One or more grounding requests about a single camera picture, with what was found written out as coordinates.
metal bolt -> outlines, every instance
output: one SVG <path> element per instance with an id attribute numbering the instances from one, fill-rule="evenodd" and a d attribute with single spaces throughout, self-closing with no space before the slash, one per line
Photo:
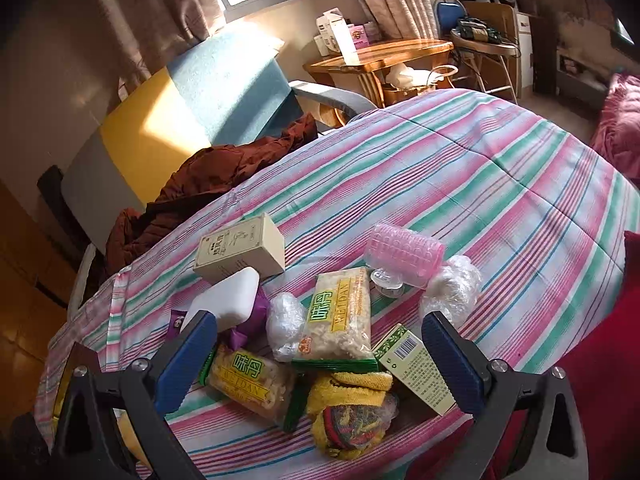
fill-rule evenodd
<path id="1" fill-rule="evenodd" d="M 494 359 L 491 361 L 491 368 L 495 372 L 506 372 L 509 369 L 509 365 L 502 359 Z"/>
<path id="2" fill-rule="evenodd" d="M 74 375 L 75 375 L 75 377 L 83 377 L 83 376 L 86 375 L 86 373 L 88 371 L 89 370 L 87 369 L 86 366 L 80 365 L 80 366 L 77 366 L 76 368 L 74 368 Z"/>
<path id="3" fill-rule="evenodd" d="M 559 366 L 552 367 L 551 373 L 553 374 L 554 377 L 557 377 L 558 379 L 564 379 L 566 377 L 566 372 L 562 370 L 562 368 Z"/>
<path id="4" fill-rule="evenodd" d="M 149 359 L 143 357 L 136 359 L 131 363 L 131 368 L 137 372 L 144 372 L 149 366 Z"/>

brown blanket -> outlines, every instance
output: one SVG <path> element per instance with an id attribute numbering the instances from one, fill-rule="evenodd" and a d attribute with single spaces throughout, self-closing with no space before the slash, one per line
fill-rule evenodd
<path id="1" fill-rule="evenodd" d="M 107 240 L 100 282 L 129 265 L 212 200 L 244 182 L 287 153 L 318 138 L 316 122 L 306 114 L 279 139 L 263 137 L 243 146 L 211 146 L 188 158 L 146 205 L 142 215 L 125 209 Z"/>

white soap bar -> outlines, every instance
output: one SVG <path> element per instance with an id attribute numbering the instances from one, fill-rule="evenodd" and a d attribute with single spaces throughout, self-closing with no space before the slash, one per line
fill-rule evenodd
<path id="1" fill-rule="evenodd" d="M 180 331 L 200 310 L 206 310 L 216 316 L 218 332 L 224 332 L 244 323 L 254 309 L 259 283 L 260 274 L 253 267 L 238 270 L 235 274 L 216 283 L 194 298 Z"/>

striped tablecloth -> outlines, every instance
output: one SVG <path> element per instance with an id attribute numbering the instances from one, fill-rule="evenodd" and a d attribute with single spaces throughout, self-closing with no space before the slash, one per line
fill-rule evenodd
<path id="1" fill-rule="evenodd" d="M 112 277 L 52 339 L 36 421 L 49 443 L 56 388 L 73 341 L 103 370 L 151 357 L 170 310 L 208 285 L 192 271 L 200 237 L 267 212 L 286 240 L 287 270 L 268 279 L 308 304 L 316 275 L 363 265 L 377 222 L 406 226 L 467 254 L 484 285 L 462 328 L 485 355 L 545 370 L 611 310 L 624 265 L 623 231 L 638 231 L 637 191 L 552 123 L 485 94 L 443 90 L 375 110 L 287 155 L 185 222 Z M 373 340 L 402 322 L 419 332 L 420 291 L 372 291 Z M 412 458 L 463 421 L 453 410 L 339 462 L 314 449 L 309 423 L 285 435 L 209 388 L 192 388 L 172 430 L 207 477 L 402 478 Z"/>

pink blanket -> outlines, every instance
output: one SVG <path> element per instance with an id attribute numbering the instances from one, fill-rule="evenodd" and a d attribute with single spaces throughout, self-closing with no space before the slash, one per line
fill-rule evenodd
<path id="1" fill-rule="evenodd" d="M 591 147 L 620 173 L 640 184 L 640 78 L 616 74 Z"/>

